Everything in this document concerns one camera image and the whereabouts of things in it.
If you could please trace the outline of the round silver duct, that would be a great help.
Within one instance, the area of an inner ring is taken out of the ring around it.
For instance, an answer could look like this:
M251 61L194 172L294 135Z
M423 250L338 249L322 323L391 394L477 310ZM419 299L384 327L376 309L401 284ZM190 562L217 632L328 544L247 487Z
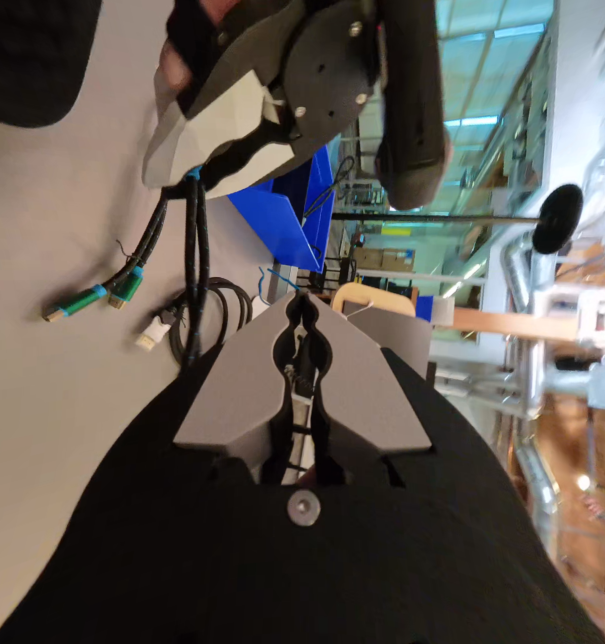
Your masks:
M516 312L533 316L539 323L547 315L547 309L540 308L536 293L550 289L556 264L553 255L535 251L533 235L526 232L509 242L501 252L501 266ZM538 420L545 403L545 340L542 337L519 339L518 356L520 402L514 432L515 454L530 495L533 525L548 556L555 561L561 518L560 491L538 444Z

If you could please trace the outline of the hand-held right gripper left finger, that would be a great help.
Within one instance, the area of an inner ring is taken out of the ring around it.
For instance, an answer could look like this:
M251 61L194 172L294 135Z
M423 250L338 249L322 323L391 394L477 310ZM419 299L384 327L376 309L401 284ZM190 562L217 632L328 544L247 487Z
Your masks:
M226 341L173 440L178 448L240 459L261 484L282 484L293 442L284 367L300 304L292 292Z

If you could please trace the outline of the blue twist tie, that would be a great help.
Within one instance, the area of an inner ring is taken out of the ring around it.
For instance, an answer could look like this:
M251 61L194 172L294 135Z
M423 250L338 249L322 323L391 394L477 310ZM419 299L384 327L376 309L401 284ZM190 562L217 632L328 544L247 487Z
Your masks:
M258 280L258 298L259 298L260 302L262 302L267 307L270 307L272 305L272 303L268 302L265 299L264 294L263 294L263 284L264 284L264 281L265 281L265 278L266 278L265 270L261 266L259 266L259 271L260 271L261 276L260 276L260 278ZM294 282L292 282L289 278L285 278L282 274L280 274L279 272L275 271L274 269L267 269L267 272L269 274L271 274L272 276L274 276L277 281L279 280L282 283L286 284L287 286L290 286L294 291L299 291L300 290L300 288Z

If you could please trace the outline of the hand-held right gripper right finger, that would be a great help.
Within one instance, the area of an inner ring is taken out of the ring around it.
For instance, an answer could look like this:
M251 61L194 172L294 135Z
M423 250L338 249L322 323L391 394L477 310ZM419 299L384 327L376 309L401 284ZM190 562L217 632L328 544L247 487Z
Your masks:
M391 459L428 453L432 442L380 348L331 305L302 297L302 322L317 371L311 431L318 484L378 477Z

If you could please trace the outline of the blue plastic bin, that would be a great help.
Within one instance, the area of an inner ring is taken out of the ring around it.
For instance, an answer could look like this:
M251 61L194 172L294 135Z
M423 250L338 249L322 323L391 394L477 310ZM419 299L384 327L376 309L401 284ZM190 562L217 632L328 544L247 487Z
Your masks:
M335 198L328 147L276 179L229 195L242 217L282 264L322 272Z

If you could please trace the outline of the black floor lamp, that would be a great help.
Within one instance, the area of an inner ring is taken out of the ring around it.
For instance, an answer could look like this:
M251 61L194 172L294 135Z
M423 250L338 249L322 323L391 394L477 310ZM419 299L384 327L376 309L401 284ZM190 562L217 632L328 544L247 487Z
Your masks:
M412 224L474 224L485 227L495 225L532 225L532 245L537 253L557 253L571 239L578 227L583 211L583 192L575 184L565 184L553 190L540 206L537 216L494 214L421 214L418 211L367 211L363 207L334 206L331 218L336 221L361 223L412 223Z

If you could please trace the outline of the wooden-edged black board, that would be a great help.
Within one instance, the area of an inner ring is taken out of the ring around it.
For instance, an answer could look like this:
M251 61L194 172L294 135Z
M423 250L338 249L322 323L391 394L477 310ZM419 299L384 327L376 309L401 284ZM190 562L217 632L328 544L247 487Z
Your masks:
M432 326L415 315L415 305L405 296L361 283L340 286L332 295L331 308L343 317L346 302L367 304L373 308L347 319L353 326L406 362L424 379L429 371Z

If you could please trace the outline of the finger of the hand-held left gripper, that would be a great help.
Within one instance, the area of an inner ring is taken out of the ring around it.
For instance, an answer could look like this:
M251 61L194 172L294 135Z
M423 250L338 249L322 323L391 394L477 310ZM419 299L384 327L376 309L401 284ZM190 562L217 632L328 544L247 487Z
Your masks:
M190 119L177 100L171 101L147 147L143 185L173 187L197 168L202 179L202 167L228 149L247 154L271 143L249 140L250 135L268 134L268 127L277 125L264 117L265 103L271 110L271 95L252 69Z
M202 183L207 198L226 197L256 183L293 160L291 145L271 142L254 153L228 149L202 167Z

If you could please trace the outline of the black mouse pad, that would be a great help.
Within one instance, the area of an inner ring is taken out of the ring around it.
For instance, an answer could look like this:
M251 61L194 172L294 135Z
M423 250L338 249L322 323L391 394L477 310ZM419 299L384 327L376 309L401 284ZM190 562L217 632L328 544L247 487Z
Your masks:
M73 108L101 1L0 1L0 123L40 128Z

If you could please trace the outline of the cardboard box with blue label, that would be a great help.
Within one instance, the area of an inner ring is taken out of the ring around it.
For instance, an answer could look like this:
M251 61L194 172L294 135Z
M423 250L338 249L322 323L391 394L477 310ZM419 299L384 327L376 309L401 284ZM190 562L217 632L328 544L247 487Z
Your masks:
M415 251L413 249L384 249L380 269L385 272L413 272Z

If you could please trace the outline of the person's left hand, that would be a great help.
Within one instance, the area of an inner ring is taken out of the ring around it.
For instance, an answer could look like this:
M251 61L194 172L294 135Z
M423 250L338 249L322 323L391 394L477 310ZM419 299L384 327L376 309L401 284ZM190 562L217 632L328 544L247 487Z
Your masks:
M194 60L195 44L186 40L193 37L200 22L205 27L217 28L223 18L239 1L175 1L167 21L167 39L159 59L159 71L168 88L179 92L192 80L190 63Z

